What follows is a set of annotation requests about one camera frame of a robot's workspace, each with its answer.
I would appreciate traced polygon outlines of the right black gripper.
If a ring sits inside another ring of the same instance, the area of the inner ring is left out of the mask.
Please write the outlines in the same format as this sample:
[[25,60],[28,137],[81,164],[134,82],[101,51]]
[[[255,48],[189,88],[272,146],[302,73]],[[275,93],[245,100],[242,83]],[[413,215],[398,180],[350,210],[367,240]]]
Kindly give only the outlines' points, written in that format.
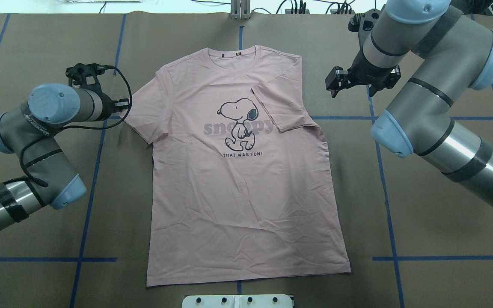
[[354,60],[348,70],[333,67],[325,78],[325,88],[336,98],[339,91],[351,86],[368,85],[368,95],[375,96],[383,89],[392,89],[401,78],[399,65],[393,68],[379,68],[367,60]]

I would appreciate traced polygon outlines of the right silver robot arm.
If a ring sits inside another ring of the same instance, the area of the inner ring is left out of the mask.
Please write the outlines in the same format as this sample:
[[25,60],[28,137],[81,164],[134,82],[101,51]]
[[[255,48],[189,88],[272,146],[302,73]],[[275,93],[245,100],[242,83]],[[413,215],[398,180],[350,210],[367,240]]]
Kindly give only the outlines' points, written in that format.
[[449,0],[389,0],[350,21],[360,49],[351,67],[325,80],[340,90],[368,85],[374,96],[401,77],[411,52],[423,64],[371,127],[372,138],[401,158],[417,154],[493,207],[493,145],[448,117],[466,89],[493,84],[493,30],[463,16]]

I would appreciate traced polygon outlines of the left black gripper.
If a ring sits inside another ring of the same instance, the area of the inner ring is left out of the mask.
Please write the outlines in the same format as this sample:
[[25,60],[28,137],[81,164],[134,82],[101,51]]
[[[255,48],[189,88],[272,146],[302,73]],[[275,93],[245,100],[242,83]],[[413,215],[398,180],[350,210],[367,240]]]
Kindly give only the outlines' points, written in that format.
[[129,98],[111,100],[111,112],[121,113],[122,111],[128,110],[131,107],[131,101]]

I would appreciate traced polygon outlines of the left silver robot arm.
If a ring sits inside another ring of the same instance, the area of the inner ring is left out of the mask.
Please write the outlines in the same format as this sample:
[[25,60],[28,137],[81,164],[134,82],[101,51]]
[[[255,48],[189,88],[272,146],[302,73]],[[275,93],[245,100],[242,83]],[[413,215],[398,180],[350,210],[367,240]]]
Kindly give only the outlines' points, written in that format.
[[0,152],[16,154],[23,173],[0,183],[0,231],[46,205],[61,209],[80,199],[86,186],[55,135],[130,107],[131,98],[112,100],[94,85],[46,83],[18,108],[0,115]]

